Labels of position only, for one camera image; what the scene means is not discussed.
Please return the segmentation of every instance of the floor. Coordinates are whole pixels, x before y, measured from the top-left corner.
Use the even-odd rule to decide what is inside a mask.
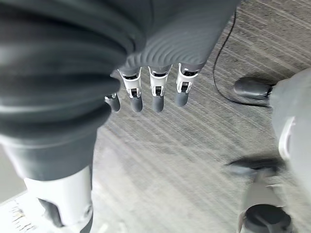
[[[247,0],[216,71],[220,89],[233,95],[242,76],[278,81],[311,67],[311,2]],[[188,104],[175,106],[177,69],[170,72],[165,109],[151,110],[143,70],[144,109],[133,113],[124,87],[121,110],[98,131],[94,161],[95,233],[232,233],[247,178],[224,165],[241,156],[278,156],[271,110],[226,102],[213,90],[211,66],[220,43],[194,84]],[[311,205],[290,172],[284,184],[288,211],[300,233],[311,230]]]

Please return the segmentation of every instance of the wire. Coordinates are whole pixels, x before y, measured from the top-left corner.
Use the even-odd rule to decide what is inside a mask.
[[[231,103],[236,103],[236,104],[241,104],[241,105],[247,105],[247,106],[256,106],[256,107],[263,107],[263,108],[270,108],[270,106],[266,105],[266,104],[256,104],[256,103],[246,103],[246,102],[240,102],[238,100],[235,100],[235,99],[231,99],[231,98],[228,98],[227,96],[225,96],[223,93],[221,93],[221,91],[219,90],[219,88],[217,87],[217,84],[216,84],[216,80],[215,80],[215,69],[216,69],[216,65],[217,65],[217,61],[218,61],[218,58],[223,50],[223,48],[225,47],[225,44],[227,43],[229,37],[231,36],[231,33],[233,31],[233,28],[235,26],[235,22],[236,22],[236,18],[237,18],[237,10],[235,10],[234,12],[234,16],[233,16],[233,22],[232,22],[232,25],[231,25],[231,29],[223,43],[223,45],[221,46],[220,50],[218,51],[218,54],[216,56],[216,59],[215,59],[215,62],[214,62],[214,65],[213,65],[213,69],[212,69],[212,80],[213,80],[213,84],[214,84],[214,88],[216,90],[216,92],[222,96],[224,99],[226,99],[227,101],[231,102]]]

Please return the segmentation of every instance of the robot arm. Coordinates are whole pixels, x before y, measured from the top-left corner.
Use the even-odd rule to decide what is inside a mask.
[[[170,67],[180,63],[177,102],[186,104],[239,2],[0,0],[0,142],[56,230],[91,227],[93,149],[111,111],[104,99],[120,108],[112,71],[138,112],[139,70],[149,66],[160,112]]]

